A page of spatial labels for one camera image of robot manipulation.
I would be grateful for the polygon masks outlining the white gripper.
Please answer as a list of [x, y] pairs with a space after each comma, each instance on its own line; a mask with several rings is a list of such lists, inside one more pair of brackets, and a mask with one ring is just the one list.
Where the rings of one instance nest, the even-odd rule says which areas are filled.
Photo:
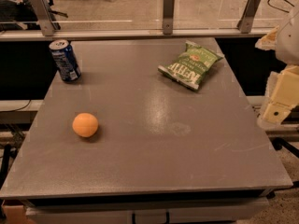
[[261, 128], [274, 129], [299, 106], [299, 4], [279, 27], [260, 38], [255, 47], [276, 50], [277, 59], [288, 64], [281, 72], [270, 73], [257, 119]]

